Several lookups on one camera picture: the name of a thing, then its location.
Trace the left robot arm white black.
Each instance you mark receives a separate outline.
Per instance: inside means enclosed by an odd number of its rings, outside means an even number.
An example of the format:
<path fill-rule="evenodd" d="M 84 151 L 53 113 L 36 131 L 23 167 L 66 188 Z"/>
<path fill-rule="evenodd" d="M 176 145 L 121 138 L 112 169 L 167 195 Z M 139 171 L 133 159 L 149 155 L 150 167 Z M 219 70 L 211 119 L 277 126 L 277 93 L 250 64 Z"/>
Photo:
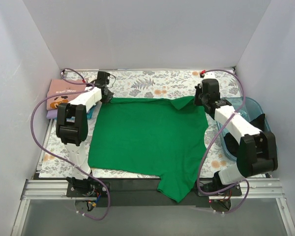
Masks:
<path fill-rule="evenodd" d="M 69 161 L 74 167 L 72 177 L 75 179 L 87 179 L 91 173 L 85 147 L 89 130 L 87 115 L 98 102 L 108 103 L 113 98 L 114 93 L 108 86 L 111 77 L 114 75 L 99 71 L 92 82 L 94 88 L 88 87 L 72 101 L 58 105 L 56 135 L 68 151 Z"/>

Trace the green t shirt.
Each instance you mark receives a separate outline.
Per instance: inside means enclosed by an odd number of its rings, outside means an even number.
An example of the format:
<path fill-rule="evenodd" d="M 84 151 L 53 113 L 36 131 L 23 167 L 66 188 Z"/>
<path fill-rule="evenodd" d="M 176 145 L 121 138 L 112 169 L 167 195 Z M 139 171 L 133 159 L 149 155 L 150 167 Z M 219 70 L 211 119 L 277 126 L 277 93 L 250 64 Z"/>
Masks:
<path fill-rule="evenodd" d="M 207 127 L 191 96 L 114 98 L 99 110 L 88 165 L 157 176 L 158 191 L 181 202 L 196 182 Z"/>

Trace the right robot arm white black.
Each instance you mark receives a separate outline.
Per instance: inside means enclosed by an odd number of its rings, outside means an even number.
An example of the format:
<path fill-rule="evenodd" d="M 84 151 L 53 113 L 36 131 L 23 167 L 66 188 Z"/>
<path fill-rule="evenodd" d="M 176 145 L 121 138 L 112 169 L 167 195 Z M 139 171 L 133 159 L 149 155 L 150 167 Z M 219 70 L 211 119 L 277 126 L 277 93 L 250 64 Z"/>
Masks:
<path fill-rule="evenodd" d="M 217 171 L 210 183 L 197 184 L 202 194 L 222 196 L 247 177 L 277 170 L 276 138 L 272 132 L 253 126 L 228 100 L 221 99 L 216 79 L 204 79 L 195 89 L 195 105 L 203 106 L 205 112 L 227 129 L 239 145 L 235 164 Z"/>

